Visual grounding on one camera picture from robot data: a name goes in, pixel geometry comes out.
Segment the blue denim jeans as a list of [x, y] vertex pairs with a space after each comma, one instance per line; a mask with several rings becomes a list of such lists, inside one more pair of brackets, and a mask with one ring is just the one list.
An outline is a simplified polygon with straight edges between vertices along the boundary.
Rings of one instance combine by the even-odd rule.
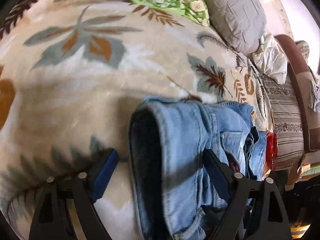
[[204, 207], [227, 206], [210, 181], [202, 152], [230, 160], [248, 178], [261, 180], [266, 134], [252, 121], [253, 107], [147, 98], [132, 113], [130, 166], [138, 225], [144, 239], [204, 239]]

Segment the red bowl of sunflower seeds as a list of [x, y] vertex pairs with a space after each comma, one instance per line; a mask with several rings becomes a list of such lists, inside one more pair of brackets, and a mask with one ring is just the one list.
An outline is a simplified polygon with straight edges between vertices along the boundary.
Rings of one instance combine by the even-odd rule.
[[274, 161], [278, 157], [278, 139], [276, 133], [266, 132], [266, 164], [274, 170]]

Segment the striped brown bed cushion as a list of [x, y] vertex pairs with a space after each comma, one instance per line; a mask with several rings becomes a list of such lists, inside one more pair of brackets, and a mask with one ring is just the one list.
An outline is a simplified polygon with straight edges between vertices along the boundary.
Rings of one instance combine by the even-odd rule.
[[273, 132], [278, 140], [278, 154], [273, 160], [273, 169], [285, 170], [304, 155], [300, 109], [289, 77], [283, 85], [266, 75], [261, 79], [271, 104]]

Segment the grey cloth on headboard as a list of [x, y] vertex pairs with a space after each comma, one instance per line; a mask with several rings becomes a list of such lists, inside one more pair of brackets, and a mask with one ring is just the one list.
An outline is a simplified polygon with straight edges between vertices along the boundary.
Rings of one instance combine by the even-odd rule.
[[315, 81], [310, 81], [310, 103], [309, 107], [315, 112], [320, 113], [320, 93]]

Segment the beige leaf-print blanket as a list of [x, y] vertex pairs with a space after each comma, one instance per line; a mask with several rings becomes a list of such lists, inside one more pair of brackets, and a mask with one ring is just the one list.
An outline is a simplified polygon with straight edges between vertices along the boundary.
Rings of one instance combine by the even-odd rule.
[[1, 39], [1, 211], [28, 239], [48, 177], [99, 151], [120, 163], [95, 208], [113, 239], [140, 239], [128, 163], [131, 113], [147, 96], [253, 106], [272, 129], [250, 59], [211, 27], [126, 0], [29, 0]]

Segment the cream crumpled pillow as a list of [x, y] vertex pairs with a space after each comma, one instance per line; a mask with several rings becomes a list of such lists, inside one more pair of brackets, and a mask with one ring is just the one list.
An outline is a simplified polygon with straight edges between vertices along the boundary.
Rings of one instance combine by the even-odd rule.
[[287, 78], [287, 57], [272, 33], [266, 30], [263, 35], [265, 44], [259, 45], [257, 51], [252, 53], [252, 60], [260, 74], [283, 85]]

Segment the light teal small item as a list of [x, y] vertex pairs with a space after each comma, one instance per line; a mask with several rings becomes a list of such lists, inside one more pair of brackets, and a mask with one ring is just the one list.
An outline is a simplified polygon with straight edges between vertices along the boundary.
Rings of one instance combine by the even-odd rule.
[[261, 35], [261, 37], [259, 38], [259, 44], [260, 44], [260, 45], [264, 45], [264, 44], [265, 44], [264, 35]]

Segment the patterned cushion behind headboard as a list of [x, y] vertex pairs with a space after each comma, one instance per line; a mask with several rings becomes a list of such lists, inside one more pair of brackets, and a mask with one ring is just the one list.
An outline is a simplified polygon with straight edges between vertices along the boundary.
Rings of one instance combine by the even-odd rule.
[[310, 47], [306, 41], [297, 41], [297, 47], [299, 48], [301, 54], [303, 55], [304, 60], [308, 63], [309, 54], [310, 54]]

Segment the grey quilted pillow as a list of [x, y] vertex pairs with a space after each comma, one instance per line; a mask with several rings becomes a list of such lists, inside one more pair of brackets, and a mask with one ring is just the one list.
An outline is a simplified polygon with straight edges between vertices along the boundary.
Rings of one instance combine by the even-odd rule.
[[210, 23], [235, 51], [249, 55], [257, 51], [266, 27], [259, 0], [204, 0]]

